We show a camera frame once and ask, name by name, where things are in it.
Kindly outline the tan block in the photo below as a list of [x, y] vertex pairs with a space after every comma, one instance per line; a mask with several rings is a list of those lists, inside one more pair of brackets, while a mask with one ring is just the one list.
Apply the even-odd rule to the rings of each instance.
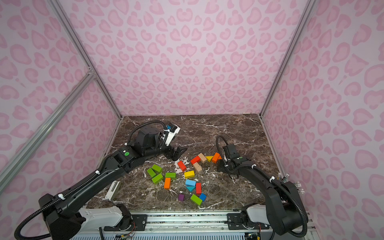
[[198, 173], [201, 173], [203, 170], [199, 163], [194, 163], [193, 167]]
[[207, 158], [204, 154], [200, 153], [198, 154], [198, 157], [200, 158], [200, 161], [204, 164], [205, 162], [207, 162]]

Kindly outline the blue small block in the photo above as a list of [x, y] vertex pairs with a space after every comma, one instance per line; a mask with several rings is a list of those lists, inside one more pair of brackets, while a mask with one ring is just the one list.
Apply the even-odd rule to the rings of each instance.
[[201, 195], [200, 195], [200, 199], [201, 199], [203, 202], [206, 200], [206, 197], [207, 197], [207, 196], [206, 196], [205, 194], [201, 194]]

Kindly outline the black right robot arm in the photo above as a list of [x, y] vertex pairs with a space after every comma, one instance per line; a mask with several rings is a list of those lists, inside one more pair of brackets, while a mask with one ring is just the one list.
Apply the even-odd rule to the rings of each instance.
[[296, 185], [268, 175], [247, 157], [242, 157], [236, 146], [221, 135], [216, 137], [216, 147], [221, 156], [218, 171], [246, 178], [263, 194], [266, 217], [275, 233], [303, 238], [308, 232], [309, 219]]

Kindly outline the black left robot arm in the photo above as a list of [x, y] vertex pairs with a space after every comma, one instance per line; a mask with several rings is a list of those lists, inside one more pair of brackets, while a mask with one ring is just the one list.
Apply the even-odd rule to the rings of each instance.
[[99, 167], [75, 185], [56, 195], [46, 194], [39, 200], [40, 209], [26, 217], [15, 229], [17, 240], [26, 240], [22, 235], [23, 227], [38, 215], [49, 230], [48, 234], [34, 236], [35, 240], [52, 238], [69, 240], [85, 228], [89, 217], [81, 213], [81, 208], [91, 198], [113, 181], [128, 174], [152, 158], [164, 155], [174, 162], [187, 150], [186, 147], [174, 148], [171, 142], [180, 131], [176, 124], [165, 124], [153, 120], [135, 127], [124, 145], [106, 156]]

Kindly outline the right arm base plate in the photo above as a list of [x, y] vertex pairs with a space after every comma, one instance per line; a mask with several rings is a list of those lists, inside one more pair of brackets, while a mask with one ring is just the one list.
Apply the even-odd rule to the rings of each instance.
[[229, 230], [269, 230], [270, 226], [263, 223], [254, 223], [245, 213], [229, 213], [225, 224], [228, 225]]

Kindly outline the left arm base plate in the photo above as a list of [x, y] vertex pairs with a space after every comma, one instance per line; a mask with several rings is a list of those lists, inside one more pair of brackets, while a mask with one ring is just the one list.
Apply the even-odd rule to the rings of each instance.
[[123, 219], [114, 227], [104, 227], [105, 232], [144, 231], [146, 229], [148, 215], [131, 215]]

